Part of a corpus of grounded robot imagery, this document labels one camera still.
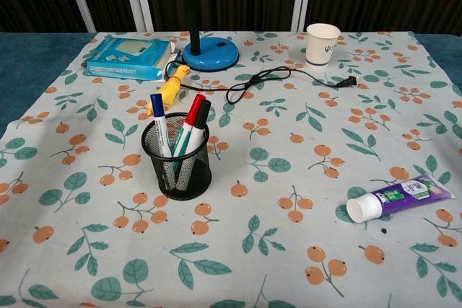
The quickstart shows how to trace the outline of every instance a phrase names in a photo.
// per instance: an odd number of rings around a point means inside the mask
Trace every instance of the black mesh pen holder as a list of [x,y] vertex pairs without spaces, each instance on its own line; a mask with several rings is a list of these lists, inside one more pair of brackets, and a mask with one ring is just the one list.
[[[180,135],[180,130],[187,113],[171,113],[165,115],[170,150]],[[143,131],[141,145],[151,157],[152,165],[159,182],[159,189],[168,198],[174,200],[190,200],[201,195],[212,181],[209,166],[207,141],[209,127],[205,125],[201,144],[187,155],[176,158],[164,158],[160,154],[158,133],[155,122],[151,122]]]

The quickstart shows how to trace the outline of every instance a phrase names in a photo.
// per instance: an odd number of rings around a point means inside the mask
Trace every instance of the yellow figurine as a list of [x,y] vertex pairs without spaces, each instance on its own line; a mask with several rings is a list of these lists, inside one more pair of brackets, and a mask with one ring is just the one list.
[[[180,90],[180,84],[186,76],[186,72],[189,70],[187,65],[180,65],[176,72],[171,76],[168,81],[164,83],[157,93],[162,94],[162,101],[165,105],[173,104],[178,90]],[[147,107],[147,115],[152,115],[152,103],[150,102]]]

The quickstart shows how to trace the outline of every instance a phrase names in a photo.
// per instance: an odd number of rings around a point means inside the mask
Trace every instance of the blue book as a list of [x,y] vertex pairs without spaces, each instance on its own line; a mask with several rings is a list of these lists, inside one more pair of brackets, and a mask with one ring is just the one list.
[[175,47],[170,41],[107,38],[87,60],[91,76],[164,81],[163,71]]

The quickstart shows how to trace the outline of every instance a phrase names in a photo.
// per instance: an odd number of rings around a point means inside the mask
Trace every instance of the power cord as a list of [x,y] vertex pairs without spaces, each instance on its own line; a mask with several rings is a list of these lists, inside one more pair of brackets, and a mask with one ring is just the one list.
[[[173,63],[187,65],[184,61],[177,61],[177,60],[169,61],[167,63],[167,65],[166,65],[166,67],[165,67],[165,75],[167,76],[167,79],[170,78],[170,76],[168,75],[168,68],[169,68],[170,64],[173,64]],[[271,76],[274,72],[278,72],[278,71],[287,72],[287,75],[286,76],[276,76],[276,75]],[[347,79],[344,79],[344,80],[338,82],[337,84],[332,85],[332,84],[324,83],[323,81],[321,81],[320,79],[315,78],[313,75],[309,74],[306,71],[299,70],[299,69],[291,69],[291,68],[288,68],[287,66],[278,66],[276,68],[262,70],[262,71],[258,72],[257,74],[252,75],[252,77],[248,81],[243,82],[243,83],[235,84],[230,88],[205,89],[205,88],[200,88],[200,87],[188,86],[187,84],[181,84],[181,86],[182,86],[182,88],[192,89],[192,90],[196,90],[198,92],[209,92],[209,91],[226,92],[226,101],[227,101],[227,103],[231,104],[231,105],[234,105],[244,97],[244,94],[247,92],[247,90],[249,88],[255,86],[258,83],[262,83],[262,82],[281,81],[281,80],[284,80],[284,79],[288,79],[293,71],[305,74],[305,75],[311,77],[313,80],[315,80],[319,84],[322,84],[323,86],[326,86],[326,87],[329,87],[329,88],[343,88],[343,87],[349,87],[349,86],[357,85],[357,77],[354,77],[354,76],[348,76]],[[230,92],[241,92],[241,91],[242,91],[242,93],[240,94],[240,96],[236,100],[232,101],[230,99]]]

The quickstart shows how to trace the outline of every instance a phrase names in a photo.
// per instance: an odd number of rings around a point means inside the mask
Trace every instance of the white paper cup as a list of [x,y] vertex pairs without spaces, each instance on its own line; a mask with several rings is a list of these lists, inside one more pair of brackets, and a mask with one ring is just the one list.
[[308,25],[306,32],[306,64],[312,69],[324,69],[331,59],[340,30],[334,25],[315,23]]

